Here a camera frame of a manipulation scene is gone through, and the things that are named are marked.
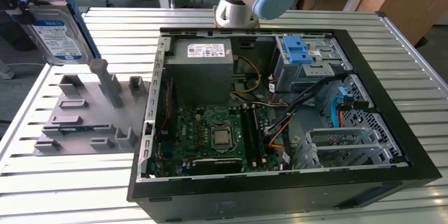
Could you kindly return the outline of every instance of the orange wire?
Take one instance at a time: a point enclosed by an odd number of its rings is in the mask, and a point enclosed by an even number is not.
[[[274,93],[270,93],[270,99],[268,99],[270,100],[270,104],[271,105],[279,105],[280,104],[279,102],[274,102],[272,101],[272,95],[274,95]],[[290,106],[290,104],[287,102],[283,102],[283,105],[284,106]]]
[[[286,127],[288,126],[288,123],[291,122],[291,118],[288,120],[288,122],[283,125],[283,127],[280,128],[279,132],[275,134],[274,138],[271,139],[271,142],[268,144],[268,147],[276,147],[276,148],[283,148],[283,145],[274,145],[274,141],[275,139],[279,137],[282,131],[286,129]]]
[[[339,127],[343,127],[343,111],[338,112]]]

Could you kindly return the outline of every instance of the motherboard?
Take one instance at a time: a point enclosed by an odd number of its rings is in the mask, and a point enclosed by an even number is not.
[[[171,176],[279,170],[276,152],[264,151],[264,107],[180,107],[176,141],[162,143]]]

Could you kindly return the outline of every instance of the power supply label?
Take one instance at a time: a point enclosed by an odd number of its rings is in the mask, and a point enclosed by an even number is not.
[[[36,20],[32,25],[52,55],[62,60],[79,60],[82,51],[67,35],[67,26],[60,20]]]
[[[188,58],[224,57],[224,44],[190,44]]]

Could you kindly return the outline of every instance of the green motherboard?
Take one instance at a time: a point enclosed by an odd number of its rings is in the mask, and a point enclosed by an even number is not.
[[[180,107],[176,121],[176,142],[172,157],[166,159],[171,176],[186,175],[183,162],[202,158],[240,158],[240,172],[279,170],[276,152],[267,151],[263,164],[251,165],[247,161],[247,147],[242,122],[240,106]],[[258,125],[263,131],[268,126],[268,112],[264,107],[255,108]]]

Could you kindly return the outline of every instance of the slotted metal tabletop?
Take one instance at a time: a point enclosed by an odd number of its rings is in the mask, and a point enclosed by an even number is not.
[[[151,70],[160,27],[212,27],[212,10],[92,8],[86,23],[108,71],[119,80]],[[447,223],[448,89],[428,63],[375,13],[290,11],[262,21],[271,28],[348,30],[355,43],[444,176],[366,208],[215,222],[251,223]],[[62,93],[63,74],[98,81],[88,66],[44,67],[10,130],[0,141],[2,223],[154,223],[127,202],[132,154],[34,157],[34,144]]]

